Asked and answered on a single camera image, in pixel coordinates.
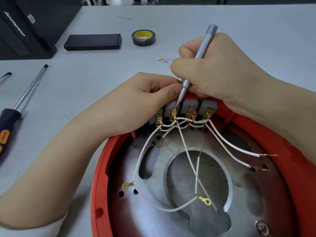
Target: gray desk surface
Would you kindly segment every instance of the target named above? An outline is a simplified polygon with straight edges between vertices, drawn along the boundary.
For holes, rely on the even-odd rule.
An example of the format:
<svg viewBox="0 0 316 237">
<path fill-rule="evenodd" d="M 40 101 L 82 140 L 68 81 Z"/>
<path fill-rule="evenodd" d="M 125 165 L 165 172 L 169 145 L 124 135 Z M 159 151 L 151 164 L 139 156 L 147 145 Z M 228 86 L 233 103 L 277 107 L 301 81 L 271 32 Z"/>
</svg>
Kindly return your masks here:
<svg viewBox="0 0 316 237">
<path fill-rule="evenodd" d="M 0 194 L 29 167 L 45 145 L 75 115 L 103 95 L 144 71 L 172 75 L 158 57 L 177 58 L 181 44 L 203 36 L 209 24 L 228 33 L 241 49 L 271 75 L 316 91 L 316 5 L 290 6 L 112 6 L 83 7 L 57 43 L 51 60 L 0 61 L 0 108 L 12 108 L 44 64 L 49 68 L 1 160 Z M 138 29 L 156 33 L 150 47 L 134 46 Z M 67 52 L 70 34 L 121 33 L 114 51 Z M 69 208 L 59 236 L 91 236 L 90 189 L 102 147 L 93 156 Z"/>
</svg>

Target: black box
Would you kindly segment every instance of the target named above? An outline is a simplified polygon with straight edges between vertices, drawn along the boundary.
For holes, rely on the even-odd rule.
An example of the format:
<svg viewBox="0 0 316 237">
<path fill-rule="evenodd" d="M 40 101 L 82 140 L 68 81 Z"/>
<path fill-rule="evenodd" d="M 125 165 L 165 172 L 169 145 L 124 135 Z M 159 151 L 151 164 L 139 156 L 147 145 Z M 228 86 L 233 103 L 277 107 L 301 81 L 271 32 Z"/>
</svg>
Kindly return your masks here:
<svg viewBox="0 0 316 237">
<path fill-rule="evenodd" d="M 0 0 L 0 60 L 50 59 L 81 0 Z"/>
<path fill-rule="evenodd" d="M 67 51 L 118 50 L 121 34 L 70 35 L 65 42 Z"/>
</svg>

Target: fingernail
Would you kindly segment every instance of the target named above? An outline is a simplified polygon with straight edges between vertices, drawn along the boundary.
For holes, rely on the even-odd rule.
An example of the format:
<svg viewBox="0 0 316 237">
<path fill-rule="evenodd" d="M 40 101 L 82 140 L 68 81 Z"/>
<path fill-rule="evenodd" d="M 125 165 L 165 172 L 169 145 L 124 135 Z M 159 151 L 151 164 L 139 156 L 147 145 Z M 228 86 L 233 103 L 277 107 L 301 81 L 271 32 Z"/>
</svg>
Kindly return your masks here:
<svg viewBox="0 0 316 237">
<path fill-rule="evenodd" d="M 201 89 L 196 89 L 195 93 L 196 94 L 205 94 L 205 92 L 202 91 Z"/>
<path fill-rule="evenodd" d="M 180 94 L 181 90 L 182 90 L 182 84 L 176 84 L 174 86 L 174 89 L 176 91 L 177 94 Z"/>
</svg>

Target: red plastic rim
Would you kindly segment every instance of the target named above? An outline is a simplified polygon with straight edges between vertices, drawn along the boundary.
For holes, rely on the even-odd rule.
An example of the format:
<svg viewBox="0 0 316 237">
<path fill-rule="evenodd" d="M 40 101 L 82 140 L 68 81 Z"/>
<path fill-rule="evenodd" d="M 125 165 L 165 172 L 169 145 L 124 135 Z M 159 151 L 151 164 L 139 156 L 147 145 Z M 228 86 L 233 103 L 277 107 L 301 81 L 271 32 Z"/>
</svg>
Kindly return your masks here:
<svg viewBox="0 0 316 237">
<path fill-rule="evenodd" d="M 184 99 L 200 99 L 188 93 Z M 316 168 L 306 157 L 283 137 L 269 128 L 233 113 L 222 101 L 206 98 L 218 103 L 216 115 L 225 122 L 234 122 L 248 132 L 272 157 L 281 171 L 295 206 L 301 237 L 315 237 L 316 213 Z M 107 203 L 108 172 L 119 148 L 130 133 L 114 136 L 107 141 L 93 177 L 91 195 L 91 227 L 93 237 L 113 237 Z"/>
</svg>

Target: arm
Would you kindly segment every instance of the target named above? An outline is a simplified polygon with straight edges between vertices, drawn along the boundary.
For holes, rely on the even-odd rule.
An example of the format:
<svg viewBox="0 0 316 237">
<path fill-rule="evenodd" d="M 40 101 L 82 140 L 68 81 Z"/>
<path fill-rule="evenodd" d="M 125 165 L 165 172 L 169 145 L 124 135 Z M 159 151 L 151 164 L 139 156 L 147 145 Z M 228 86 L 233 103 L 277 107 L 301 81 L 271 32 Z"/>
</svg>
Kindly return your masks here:
<svg viewBox="0 0 316 237">
<path fill-rule="evenodd" d="M 77 115 L 0 197 L 0 224 L 30 229 L 64 216 L 101 143 L 145 124 L 177 96 L 176 83 L 171 76 L 138 73 Z"/>
<path fill-rule="evenodd" d="M 203 38 L 184 44 L 171 70 L 200 97 L 224 101 L 235 113 L 272 129 L 316 165 L 316 93 L 278 80 L 259 68 L 232 39 L 217 33 L 205 59 L 193 59 Z"/>
</svg>

